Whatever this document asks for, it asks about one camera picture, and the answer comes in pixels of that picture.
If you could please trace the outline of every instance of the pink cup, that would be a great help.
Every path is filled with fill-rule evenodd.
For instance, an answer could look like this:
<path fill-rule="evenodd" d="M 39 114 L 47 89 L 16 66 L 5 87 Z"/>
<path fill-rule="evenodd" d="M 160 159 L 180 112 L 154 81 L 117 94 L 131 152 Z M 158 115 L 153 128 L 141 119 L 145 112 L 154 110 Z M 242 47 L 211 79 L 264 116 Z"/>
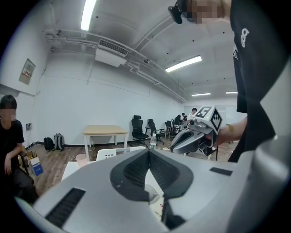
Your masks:
<path fill-rule="evenodd" d="M 83 167 L 88 164 L 87 156 L 85 154 L 80 154 L 76 156 L 79 167 Z"/>

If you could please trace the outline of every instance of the gray backpack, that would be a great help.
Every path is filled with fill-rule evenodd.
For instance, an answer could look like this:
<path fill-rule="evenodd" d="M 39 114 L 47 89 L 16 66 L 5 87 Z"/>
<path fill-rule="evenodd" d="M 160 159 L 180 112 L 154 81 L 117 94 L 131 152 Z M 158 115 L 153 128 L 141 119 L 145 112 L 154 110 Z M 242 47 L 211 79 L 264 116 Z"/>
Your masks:
<path fill-rule="evenodd" d="M 55 134 L 55 150 L 63 151 L 65 149 L 64 136 L 60 133 Z"/>

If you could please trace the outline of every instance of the wall socket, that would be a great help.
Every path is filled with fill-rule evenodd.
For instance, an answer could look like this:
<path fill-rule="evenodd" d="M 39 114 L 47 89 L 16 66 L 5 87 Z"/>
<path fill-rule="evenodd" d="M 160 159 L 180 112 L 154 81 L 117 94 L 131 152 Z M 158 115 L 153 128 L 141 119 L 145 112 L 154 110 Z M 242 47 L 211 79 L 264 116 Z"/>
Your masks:
<path fill-rule="evenodd" d="M 26 124 L 26 131 L 31 130 L 32 129 L 32 123 L 27 123 Z"/>

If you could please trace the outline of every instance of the black hair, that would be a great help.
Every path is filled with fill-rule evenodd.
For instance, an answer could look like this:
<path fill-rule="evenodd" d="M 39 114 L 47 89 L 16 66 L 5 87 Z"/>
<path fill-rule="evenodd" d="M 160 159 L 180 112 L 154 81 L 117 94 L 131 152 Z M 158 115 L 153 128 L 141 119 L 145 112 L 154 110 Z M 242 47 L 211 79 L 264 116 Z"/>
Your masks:
<path fill-rule="evenodd" d="M 3 96 L 1 99 L 0 109 L 6 109 L 6 108 L 11 108 L 11 109 L 17 108 L 16 99 L 12 95 Z"/>

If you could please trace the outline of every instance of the water bottle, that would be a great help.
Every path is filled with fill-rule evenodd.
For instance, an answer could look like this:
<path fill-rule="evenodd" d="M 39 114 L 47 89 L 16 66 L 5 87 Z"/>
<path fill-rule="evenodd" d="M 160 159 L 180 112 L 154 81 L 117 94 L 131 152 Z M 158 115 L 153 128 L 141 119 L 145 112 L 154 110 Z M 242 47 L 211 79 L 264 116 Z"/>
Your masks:
<path fill-rule="evenodd" d="M 156 149 L 156 134 L 153 133 L 153 136 L 151 137 L 150 141 L 150 149 Z"/>

